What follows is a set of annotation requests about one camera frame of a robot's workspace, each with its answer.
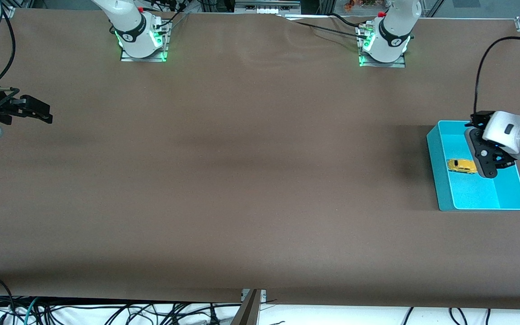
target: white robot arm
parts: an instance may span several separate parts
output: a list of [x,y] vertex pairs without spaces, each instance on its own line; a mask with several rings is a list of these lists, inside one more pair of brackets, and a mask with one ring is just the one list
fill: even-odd
[[520,160],[520,115],[479,111],[471,115],[465,136],[481,176],[494,178],[497,169]]
[[373,35],[363,50],[379,62],[396,61],[406,51],[422,11],[420,0],[393,0],[386,16],[373,20]]
[[138,9],[133,0],[92,0],[116,29],[120,46],[134,58],[147,57],[163,46],[162,19]]

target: table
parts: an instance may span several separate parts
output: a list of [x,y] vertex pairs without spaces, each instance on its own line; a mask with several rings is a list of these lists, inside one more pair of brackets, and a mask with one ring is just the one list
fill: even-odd
[[[102,12],[12,23],[0,84],[54,115],[0,139],[14,294],[520,308],[520,212],[438,211],[425,140],[468,119],[511,20],[421,19],[404,69],[272,15],[192,14],[161,64],[118,61]],[[0,70],[9,51],[2,24]],[[520,113],[520,42],[489,54],[479,94]]]

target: yellow toy car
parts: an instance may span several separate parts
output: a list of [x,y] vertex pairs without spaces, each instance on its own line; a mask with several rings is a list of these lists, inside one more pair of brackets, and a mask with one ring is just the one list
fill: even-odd
[[449,159],[448,170],[460,173],[474,174],[477,172],[477,165],[468,159]]

